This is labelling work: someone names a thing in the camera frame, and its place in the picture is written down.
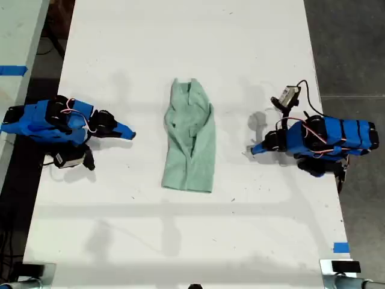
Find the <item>white label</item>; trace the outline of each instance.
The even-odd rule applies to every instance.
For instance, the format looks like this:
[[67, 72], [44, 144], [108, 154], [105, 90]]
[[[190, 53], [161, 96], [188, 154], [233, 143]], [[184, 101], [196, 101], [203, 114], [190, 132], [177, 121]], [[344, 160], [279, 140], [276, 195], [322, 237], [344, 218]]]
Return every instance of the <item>white label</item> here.
[[63, 163], [63, 159], [61, 158], [60, 154], [56, 154], [55, 158], [58, 160], [60, 164]]

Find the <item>white tabletop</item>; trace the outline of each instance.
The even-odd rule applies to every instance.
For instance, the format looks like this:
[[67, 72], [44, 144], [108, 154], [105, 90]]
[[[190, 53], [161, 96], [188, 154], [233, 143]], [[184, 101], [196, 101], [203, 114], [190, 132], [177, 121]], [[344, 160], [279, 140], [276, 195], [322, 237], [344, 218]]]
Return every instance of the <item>white tabletop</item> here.
[[[173, 79], [215, 110], [211, 194], [161, 187]], [[346, 241], [333, 176], [284, 154], [250, 161], [274, 128], [269, 101], [310, 84], [302, 0], [77, 0], [59, 93], [107, 109], [133, 142], [92, 139], [96, 169], [43, 169], [24, 261], [57, 264], [54, 288], [322, 288], [319, 259]], [[311, 113], [305, 94], [293, 116]]]

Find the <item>mint green fabric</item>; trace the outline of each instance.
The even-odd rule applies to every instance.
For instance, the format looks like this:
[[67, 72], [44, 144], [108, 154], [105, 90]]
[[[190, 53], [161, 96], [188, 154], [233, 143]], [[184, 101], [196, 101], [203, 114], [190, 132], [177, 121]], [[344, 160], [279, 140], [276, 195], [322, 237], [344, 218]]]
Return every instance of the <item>mint green fabric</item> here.
[[215, 166], [214, 108], [196, 79], [174, 80], [165, 115], [169, 149], [162, 186], [210, 193]]

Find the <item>red wire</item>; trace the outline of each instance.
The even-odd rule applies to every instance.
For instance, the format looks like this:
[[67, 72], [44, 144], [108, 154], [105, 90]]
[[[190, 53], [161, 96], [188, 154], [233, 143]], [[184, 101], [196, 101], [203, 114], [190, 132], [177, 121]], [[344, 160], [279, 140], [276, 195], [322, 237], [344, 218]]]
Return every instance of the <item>red wire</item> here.
[[[304, 121], [303, 119], [297, 119], [296, 117], [289, 117], [289, 116], [287, 116], [287, 117], [282, 117], [282, 118], [276, 123], [276, 126], [277, 126], [278, 123], [280, 123], [283, 119], [294, 119], [294, 120], [299, 120], [299, 121], [305, 123], [305, 121]], [[303, 123], [302, 123], [302, 126], [303, 126], [304, 128], [306, 128], [307, 131], [310, 131], [313, 135], [315, 135], [316, 137], [318, 137], [319, 140], [322, 141], [325, 145], [327, 144], [327, 141], [326, 141], [326, 140], [324, 140], [324, 139], [323, 139], [322, 137], [320, 137], [314, 130], [312, 130], [312, 129], [309, 128], [308, 126], [304, 125]]]
[[90, 129], [90, 126], [88, 125], [87, 119], [85, 118], [85, 116], [84, 116], [80, 111], [78, 111], [78, 110], [73, 110], [72, 108], [69, 107], [70, 101], [74, 101], [74, 100], [75, 100], [75, 98], [68, 98], [68, 101], [67, 101], [67, 103], [66, 103], [67, 108], [61, 110], [60, 112], [61, 112], [61, 113], [66, 113], [66, 114], [69, 114], [71, 111], [73, 111], [74, 113], [79, 113], [79, 114], [83, 117], [87, 129], [88, 129], [90, 132], [96, 132], [96, 129], [95, 129], [94, 131], [92, 131], [92, 130]]

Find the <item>concrete floor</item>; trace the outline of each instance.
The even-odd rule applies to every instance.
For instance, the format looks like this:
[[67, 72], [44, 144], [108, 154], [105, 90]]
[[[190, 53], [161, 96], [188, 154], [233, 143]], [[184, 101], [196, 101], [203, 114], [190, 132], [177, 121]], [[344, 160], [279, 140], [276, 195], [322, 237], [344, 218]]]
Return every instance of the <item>concrete floor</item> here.
[[[305, 0], [318, 84], [326, 114], [365, 119], [385, 135], [385, 2]], [[47, 51], [42, 40], [39, 51]], [[32, 77], [57, 79], [56, 51], [36, 58]], [[385, 281], [385, 148], [352, 158], [340, 196], [351, 255], [362, 276]]]

